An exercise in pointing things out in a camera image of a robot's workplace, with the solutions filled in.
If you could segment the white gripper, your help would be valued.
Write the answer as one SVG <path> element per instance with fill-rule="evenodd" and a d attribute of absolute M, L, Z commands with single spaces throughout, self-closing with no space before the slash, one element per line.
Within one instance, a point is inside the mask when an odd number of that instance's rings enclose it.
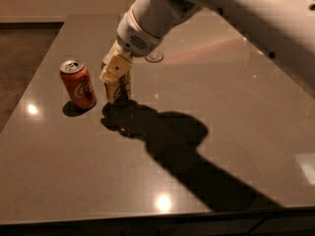
<path fill-rule="evenodd" d="M 132 61 L 120 54 L 121 47 L 133 56 L 144 57 L 160 45 L 163 34 L 158 19 L 156 9 L 131 7 L 128 10 L 119 23 L 117 41 L 102 58 L 99 78 L 103 82 L 113 84 L 132 69 Z"/>

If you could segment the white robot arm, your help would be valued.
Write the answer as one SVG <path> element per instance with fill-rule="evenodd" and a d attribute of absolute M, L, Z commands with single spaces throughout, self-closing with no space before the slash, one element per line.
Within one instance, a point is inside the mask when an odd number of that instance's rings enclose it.
<path fill-rule="evenodd" d="M 136 0 L 103 57 L 100 79 L 115 83 L 135 57 L 151 54 L 176 26 L 208 8 L 230 23 L 309 94 L 315 94 L 315 0 Z"/>

